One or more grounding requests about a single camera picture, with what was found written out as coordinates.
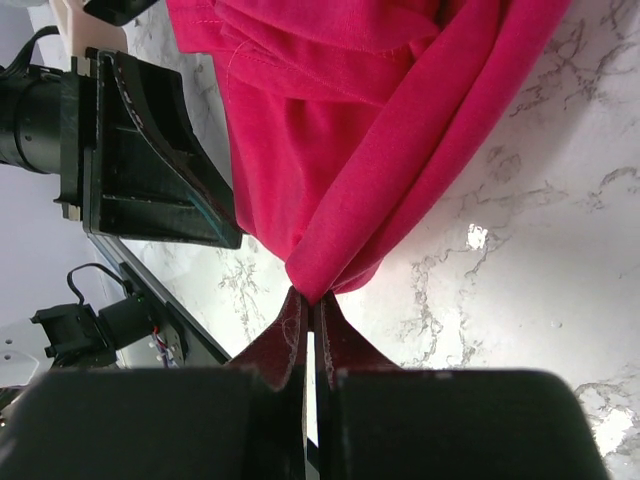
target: white marble tabletop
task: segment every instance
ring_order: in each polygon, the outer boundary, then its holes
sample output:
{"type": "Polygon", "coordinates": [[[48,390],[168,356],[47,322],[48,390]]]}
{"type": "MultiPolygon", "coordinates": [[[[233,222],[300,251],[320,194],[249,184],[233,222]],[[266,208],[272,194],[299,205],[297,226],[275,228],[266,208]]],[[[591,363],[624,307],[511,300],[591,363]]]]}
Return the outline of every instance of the white marble tabletop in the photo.
{"type": "MultiPolygon", "coordinates": [[[[127,32],[133,54],[182,72],[196,134],[230,180],[210,58],[177,51],[164,4],[127,32]]],[[[275,318],[289,286],[253,238],[239,251],[127,243],[231,354],[275,318]]],[[[638,479],[639,290],[640,2],[575,0],[455,184],[371,283],[339,301],[405,367],[555,372],[612,476],[638,479]]]]}

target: black cylindrical motor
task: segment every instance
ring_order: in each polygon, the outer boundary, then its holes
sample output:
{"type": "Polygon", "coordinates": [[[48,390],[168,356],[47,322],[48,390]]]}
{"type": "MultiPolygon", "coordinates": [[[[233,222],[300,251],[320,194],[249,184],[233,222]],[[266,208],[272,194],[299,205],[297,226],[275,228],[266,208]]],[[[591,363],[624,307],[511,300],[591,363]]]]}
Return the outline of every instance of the black cylindrical motor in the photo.
{"type": "Polygon", "coordinates": [[[61,75],[32,65],[0,79],[0,163],[60,173],[61,75]]]}

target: folded cloth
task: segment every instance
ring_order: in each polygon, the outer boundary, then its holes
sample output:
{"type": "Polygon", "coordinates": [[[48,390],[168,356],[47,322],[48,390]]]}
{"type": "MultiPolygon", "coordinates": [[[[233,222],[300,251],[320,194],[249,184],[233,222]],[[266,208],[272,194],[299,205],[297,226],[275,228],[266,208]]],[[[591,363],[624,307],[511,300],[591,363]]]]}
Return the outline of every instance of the folded cloth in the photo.
{"type": "Polygon", "coordinates": [[[168,0],[213,56],[239,224],[310,302],[366,283],[486,138],[570,0],[168,0]]]}

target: beige plastic part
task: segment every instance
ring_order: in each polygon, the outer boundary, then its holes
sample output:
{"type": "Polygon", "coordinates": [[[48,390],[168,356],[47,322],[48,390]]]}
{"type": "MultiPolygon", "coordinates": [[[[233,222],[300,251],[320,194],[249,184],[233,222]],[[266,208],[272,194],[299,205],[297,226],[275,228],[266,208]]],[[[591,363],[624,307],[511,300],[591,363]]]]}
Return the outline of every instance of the beige plastic part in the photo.
{"type": "Polygon", "coordinates": [[[127,35],[82,10],[82,0],[49,0],[60,37],[71,57],[84,57],[88,47],[127,52],[127,35]]]}

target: marble surface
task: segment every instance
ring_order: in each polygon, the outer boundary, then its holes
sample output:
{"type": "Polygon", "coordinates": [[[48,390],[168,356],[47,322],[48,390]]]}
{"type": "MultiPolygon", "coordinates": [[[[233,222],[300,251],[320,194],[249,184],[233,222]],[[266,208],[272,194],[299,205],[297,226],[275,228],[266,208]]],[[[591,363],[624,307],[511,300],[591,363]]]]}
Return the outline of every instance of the marble surface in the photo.
{"type": "MultiPolygon", "coordinates": [[[[177,51],[162,4],[127,32],[132,53],[182,72],[196,134],[230,179],[210,59],[177,51]]],[[[444,198],[369,285],[339,298],[405,367],[560,375],[616,479],[640,478],[639,67],[640,2],[575,0],[444,198]]],[[[289,285],[253,238],[237,252],[128,245],[231,354],[289,285]]]]}

